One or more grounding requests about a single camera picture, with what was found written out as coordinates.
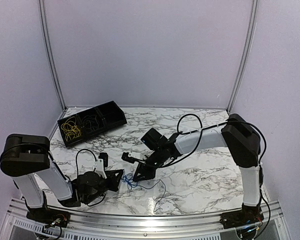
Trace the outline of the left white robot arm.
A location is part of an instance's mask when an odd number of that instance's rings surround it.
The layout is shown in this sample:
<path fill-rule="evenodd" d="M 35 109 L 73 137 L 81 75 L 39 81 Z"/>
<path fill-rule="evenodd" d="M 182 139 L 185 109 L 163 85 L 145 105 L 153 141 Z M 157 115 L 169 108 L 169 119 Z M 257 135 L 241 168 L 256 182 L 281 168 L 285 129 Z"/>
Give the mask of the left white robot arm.
<path fill-rule="evenodd" d="M 57 201 L 66 208 L 81 205 L 93 207 L 106 192 L 117 192 L 123 169 L 106 170 L 108 155 L 105 152 L 94 157 L 92 171 L 78 173 L 70 180 L 58 167 L 45 136 L 10 134 L 0 156 L 0 169 L 11 177 L 21 191 L 26 205 L 43 223 L 53 219 L 53 211 L 47 207 L 47 198 L 40 189 L 39 177 L 53 192 Z"/>

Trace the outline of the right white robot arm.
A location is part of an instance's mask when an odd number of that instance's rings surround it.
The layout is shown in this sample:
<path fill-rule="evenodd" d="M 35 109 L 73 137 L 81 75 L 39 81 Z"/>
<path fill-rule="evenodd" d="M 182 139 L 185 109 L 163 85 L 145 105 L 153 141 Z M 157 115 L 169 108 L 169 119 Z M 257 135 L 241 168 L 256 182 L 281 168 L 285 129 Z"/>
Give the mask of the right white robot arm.
<path fill-rule="evenodd" d="M 196 151 L 228 148 L 239 167 L 243 185 L 242 209 L 237 219 L 248 224 L 260 211 L 263 174 L 261 167 L 261 134 L 240 115 L 234 113 L 220 124 L 183 132 L 177 130 L 165 137 L 151 128 L 141 141 L 152 151 L 144 160 L 136 159 L 138 166 L 134 182 L 152 180 L 159 168 L 170 167 L 190 157 Z"/>

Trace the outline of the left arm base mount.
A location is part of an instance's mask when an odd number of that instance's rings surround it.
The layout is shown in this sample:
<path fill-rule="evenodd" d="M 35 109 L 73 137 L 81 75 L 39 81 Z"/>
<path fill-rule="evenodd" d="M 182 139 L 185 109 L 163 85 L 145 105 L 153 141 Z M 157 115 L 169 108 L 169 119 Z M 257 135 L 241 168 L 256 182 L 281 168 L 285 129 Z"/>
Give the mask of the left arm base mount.
<path fill-rule="evenodd" d="M 49 207 L 29 208 L 26 217 L 30 220 L 45 224 L 46 227 L 66 228 L 70 213 L 67 211 L 57 210 Z"/>

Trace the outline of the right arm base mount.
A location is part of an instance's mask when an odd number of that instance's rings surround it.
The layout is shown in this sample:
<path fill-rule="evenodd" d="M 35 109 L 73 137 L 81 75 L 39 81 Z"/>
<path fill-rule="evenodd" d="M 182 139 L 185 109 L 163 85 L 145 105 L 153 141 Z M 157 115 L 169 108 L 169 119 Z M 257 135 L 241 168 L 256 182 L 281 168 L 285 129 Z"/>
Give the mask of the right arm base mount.
<path fill-rule="evenodd" d="M 224 229 L 237 228 L 245 225 L 259 223 L 264 220 L 264 215 L 246 212 L 241 210 L 225 212 L 220 216 L 219 222 L 223 225 Z"/>

